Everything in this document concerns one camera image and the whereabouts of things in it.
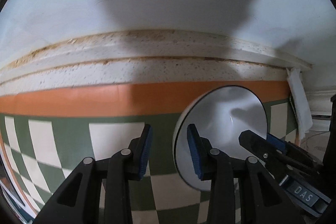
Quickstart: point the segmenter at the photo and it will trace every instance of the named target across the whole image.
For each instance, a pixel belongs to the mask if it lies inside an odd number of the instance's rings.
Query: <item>green and white checkered pattern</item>
[[[296,122],[288,100],[264,104],[270,133],[294,141]],[[101,118],[27,117],[0,113],[0,130],[15,177],[39,211],[85,157],[111,157],[140,136],[148,123],[154,131],[145,177],[130,181],[134,224],[204,223],[209,192],[190,188],[179,177],[172,137],[180,113]],[[240,222],[236,186],[236,223]]]

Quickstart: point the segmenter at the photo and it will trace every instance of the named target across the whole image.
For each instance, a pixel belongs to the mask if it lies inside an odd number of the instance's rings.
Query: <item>green tile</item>
[[[146,120],[153,128],[153,141],[149,167],[151,175],[176,173],[172,153],[175,125],[180,113],[155,115]]]
[[[240,204],[240,192],[239,192],[239,188],[237,190],[235,190],[235,208],[238,209],[241,207]]]
[[[43,208],[43,204],[41,204],[41,203],[39,203],[38,201],[36,201],[36,200],[34,200],[35,201],[35,203],[36,203],[36,205],[40,208],[40,210],[42,210],[42,208]]]
[[[98,211],[98,224],[104,224],[104,209],[99,208]]]
[[[32,139],[30,136],[28,117],[15,115],[14,124],[17,141],[19,143],[21,153],[35,159],[36,157],[34,153]]]
[[[265,102],[265,103],[263,103],[263,105],[266,104],[266,105],[273,106],[273,105],[280,105],[280,104],[283,104],[283,103],[289,103],[289,98],[276,100],[276,101]]]
[[[267,103],[263,103],[265,112],[266,112],[266,119],[267,119],[267,132],[270,131],[271,127],[271,105]]]
[[[291,133],[294,129],[298,128],[296,118],[294,111],[292,109],[292,106],[290,102],[288,102],[287,105],[287,129],[286,129],[286,135]]]
[[[25,185],[25,183],[23,182],[23,180],[22,180],[22,178],[21,178],[21,176],[20,176],[17,172],[15,172],[14,170],[13,170],[13,173],[14,173],[14,176],[15,176],[15,178],[16,178],[16,180],[17,180],[17,183],[19,184],[19,186],[21,187],[21,189],[22,189],[24,192],[29,193],[29,192],[28,192],[28,189],[27,189],[27,187],[26,187],[26,185]]]
[[[28,174],[25,162],[23,161],[21,153],[16,152],[15,150],[12,150],[13,158],[16,163],[16,166],[20,172],[20,175],[24,176],[26,179],[31,181],[31,178]]]
[[[0,133],[2,136],[2,140],[5,144],[9,145],[9,140],[8,140],[8,135],[7,135],[7,130],[6,130],[6,125],[5,125],[5,115],[0,113]]]
[[[45,178],[45,181],[48,185],[51,193],[54,193],[57,188],[62,184],[65,180],[62,169],[56,168],[47,164],[43,164],[38,162],[41,172]]]
[[[196,224],[199,204],[182,208],[157,211],[160,224]]]
[[[46,192],[45,190],[41,189],[37,185],[35,185],[35,188],[38,191],[38,193],[40,194],[40,196],[41,196],[42,200],[44,201],[44,203],[47,203],[47,201],[51,197],[51,193]]]
[[[55,144],[63,168],[73,170],[85,157],[94,157],[88,119],[52,119]]]
[[[150,177],[144,177],[141,181],[129,181],[129,192],[132,211],[155,210]]]
[[[201,201],[200,202],[209,200],[210,193],[211,193],[210,191],[201,191]]]

